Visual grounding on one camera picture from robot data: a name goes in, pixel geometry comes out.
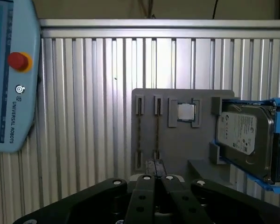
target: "screw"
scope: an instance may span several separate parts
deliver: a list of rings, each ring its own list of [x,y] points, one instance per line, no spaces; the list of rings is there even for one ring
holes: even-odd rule
[[[173,176],[166,176],[166,179],[171,181],[173,180]]]
[[[204,181],[197,181],[196,183],[198,183],[199,185],[203,186],[205,184]]]
[[[37,221],[35,219],[30,219],[30,220],[24,222],[23,224],[36,224],[36,223],[37,223]]]
[[[114,181],[113,184],[119,185],[119,184],[121,184],[121,181]]]

